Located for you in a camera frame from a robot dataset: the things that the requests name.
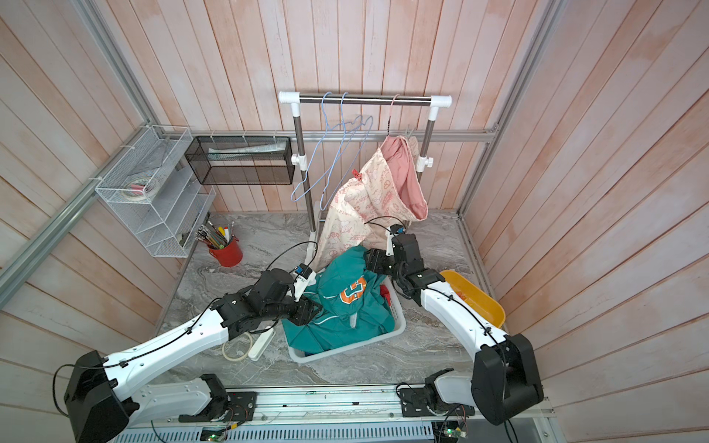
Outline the cream pink print jacket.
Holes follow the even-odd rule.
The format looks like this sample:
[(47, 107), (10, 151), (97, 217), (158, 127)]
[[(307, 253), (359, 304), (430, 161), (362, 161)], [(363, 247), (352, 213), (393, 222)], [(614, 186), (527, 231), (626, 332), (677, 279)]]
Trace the cream pink print jacket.
[(384, 225), (426, 220), (428, 203), (415, 171), (418, 155), (417, 138), (386, 138), (359, 173), (338, 189), (321, 230), (314, 269), (326, 268), (356, 245), (384, 249)]

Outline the green jacket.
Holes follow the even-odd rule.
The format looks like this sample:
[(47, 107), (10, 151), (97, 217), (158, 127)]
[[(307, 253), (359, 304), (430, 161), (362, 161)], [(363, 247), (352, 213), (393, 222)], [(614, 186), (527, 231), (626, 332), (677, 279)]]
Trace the green jacket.
[(366, 253), (361, 245), (349, 248), (306, 288), (304, 297), (322, 310), (305, 326), (282, 323), (291, 348), (320, 354), (394, 331), (390, 304), (381, 295), (385, 276), (366, 268)]

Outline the blue red white jacket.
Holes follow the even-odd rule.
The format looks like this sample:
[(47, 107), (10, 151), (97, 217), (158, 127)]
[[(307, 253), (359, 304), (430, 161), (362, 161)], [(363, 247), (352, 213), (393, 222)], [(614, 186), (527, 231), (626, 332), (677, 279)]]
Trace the blue red white jacket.
[(380, 295), (386, 301), (387, 306), (391, 307), (391, 293), (385, 284), (380, 286)]

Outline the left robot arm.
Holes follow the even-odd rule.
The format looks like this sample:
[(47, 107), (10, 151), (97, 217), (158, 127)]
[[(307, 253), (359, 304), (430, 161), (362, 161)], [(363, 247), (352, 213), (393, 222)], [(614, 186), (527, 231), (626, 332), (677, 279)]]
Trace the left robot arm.
[(92, 351), (72, 365), (63, 397), (77, 442), (108, 442), (127, 427), (176, 416), (208, 422), (234, 415), (229, 394), (214, 374), (151, 387), (158, 376), (188, 358), (247, 333), (262, 323), (308, 324), (321, 305), (304, 296), (317, 274), (302, 264), (294, 271), (268, 269), (252, 285), (214, 299), (194, 319), (146, 343), (101, 356)]

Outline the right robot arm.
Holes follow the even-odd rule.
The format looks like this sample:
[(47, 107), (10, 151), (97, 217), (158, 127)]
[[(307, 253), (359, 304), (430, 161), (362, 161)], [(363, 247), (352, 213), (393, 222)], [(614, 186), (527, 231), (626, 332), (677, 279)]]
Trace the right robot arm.
[(388, 276), (394, 289), (433, 314), (465, 347), (467, 372), (446, 369), (428, 377), (421, 393), (430, 408), (471, 406), (498, 426), (543, 402), (532, 343), (510, 335), (474, 311), (444, 276), (428, 268), (413, 234), (395, 234), (384, 250), (365, 253), (366, 269)]

